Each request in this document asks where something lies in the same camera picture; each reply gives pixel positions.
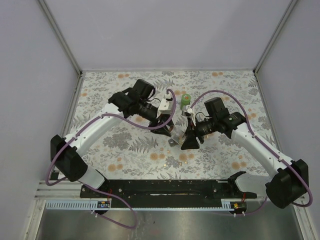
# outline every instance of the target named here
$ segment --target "green cylinder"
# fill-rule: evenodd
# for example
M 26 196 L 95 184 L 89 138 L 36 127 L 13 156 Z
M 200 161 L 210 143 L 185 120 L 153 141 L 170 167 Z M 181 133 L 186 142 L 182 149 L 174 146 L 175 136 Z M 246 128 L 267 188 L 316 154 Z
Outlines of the green cylinder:
M 188 93 L 185 93 L 181 96 L 181 104 L 180 104 L 180 110 L 186 105 L 190 105 L 191 96 Z

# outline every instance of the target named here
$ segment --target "gray wall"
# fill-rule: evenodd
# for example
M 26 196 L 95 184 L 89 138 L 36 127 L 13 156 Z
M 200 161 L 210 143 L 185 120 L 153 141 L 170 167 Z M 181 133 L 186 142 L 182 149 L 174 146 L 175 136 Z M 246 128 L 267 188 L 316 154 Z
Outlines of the gray wall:
M 283 151 L 309 165 L 320 231 L 320 1 L 302 0 L 258 76 Z
M 76 73 L 35 0 L 0 1 L 0 239 L 18 240 Z
M 290 0 L 46 0 L 84 70 L 253 69 Z

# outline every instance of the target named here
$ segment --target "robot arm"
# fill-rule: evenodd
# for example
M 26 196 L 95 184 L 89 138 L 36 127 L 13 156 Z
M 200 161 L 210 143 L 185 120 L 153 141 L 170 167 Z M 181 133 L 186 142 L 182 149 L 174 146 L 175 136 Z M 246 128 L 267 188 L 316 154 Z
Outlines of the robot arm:
M 308 165 L 303 160 L 294 161 L 284 155 L 254 129 L 249 129 L 246 118 L 239 112 L 230 114 L 219 97 L 206 101 L 205 107 L 209 118 L 198 121 L 189 106 L 183 109 L 183 115 L 188 117 L 188 127 L 185 141 L 181 149 L 198 149 L 198 140 L 202 144 L 204 136 L 213 132 L 225 134 L 228 138 L 244 147 L 266 169 L 269 176 L 256 176 L 240 171 L 229 178 L 242 192 L 267 195 L 279 208 L 285 208 L 297 198 L 306 193 L 306 188 L 295 174 L 286 166 L 291 166 L 309 185 Z
M 173 99 L 169 94 L 165 94 L 160 106 L 155 107 L 149 103 L 149 99 L 154 95 L 154 92 L 155 88 L 151 84 L 138 79 L 132 88 L 115 93 L 109 99 L 109 103 L 77 130 L 67 134 L 64 138 L 59 135 L 54 136 L 51 139 L 51 160 L 67 142 L 75 138 L 58 157 L 55 166 L 71 182 L 79 181 L 95 189 L 107 185 L 106 178 L 97 170 L 88 166 L 83 161 L 82 156 L 103 134 L 134 114 L 150 121 L 146 128 L 150 129 L 152 133 L 170 137 L 174 124 L 172 120 L 168 120 L 173 108 Z

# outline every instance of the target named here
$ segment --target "floral tablecloth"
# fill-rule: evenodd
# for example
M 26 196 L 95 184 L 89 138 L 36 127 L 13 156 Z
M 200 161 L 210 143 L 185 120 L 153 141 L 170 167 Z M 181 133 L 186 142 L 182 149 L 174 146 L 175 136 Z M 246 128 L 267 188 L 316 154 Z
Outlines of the floral tablecloth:
M 156 98 L 162 98 L 167 88 L 174 91 L 178 103 L 173 122 L 182 130 L 187 126 L 179 108 L 182 94 L 190 94 L 193 102 L 208 90 L 229 92 L 244 105 L 258 133 L 274 144 L 271 125 L 252 71 L 87 72 L 70 131 L 89 120 L 112 94 L 132 87 L 137 79 L 153 84 Z M 195 107 L 196 112 L 207 114 L 204 101 L 213 97 L 222 97 L 230 113 L 241 112 L 233 100 L 220 93 L 201 99 Z M 145 126 L 149 123 L 137 115 L 131 120 Z M 166 136 L 122 122 L 93 144 L 83 159 L 108 179 L 221 179 L 238 171 L 267 174 L 244 148 L 225 135 L 210 134 L 200 149 L 184 151 L 178 145 L 170 147 L 168 140 Z

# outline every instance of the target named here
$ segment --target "white wall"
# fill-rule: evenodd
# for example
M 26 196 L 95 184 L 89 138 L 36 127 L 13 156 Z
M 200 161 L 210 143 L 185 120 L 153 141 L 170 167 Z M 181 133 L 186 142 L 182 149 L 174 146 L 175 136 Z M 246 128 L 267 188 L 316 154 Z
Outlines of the white wall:
M 18 240 L 77 81 L 35 0 L 0 1 L 0 239 Z
M 309 165 L 320 231 L 320 1 L 302 0 L 258 76 L 284 152 Z
M 253 69 L 290 0 L 46 0 L 88 69 Z

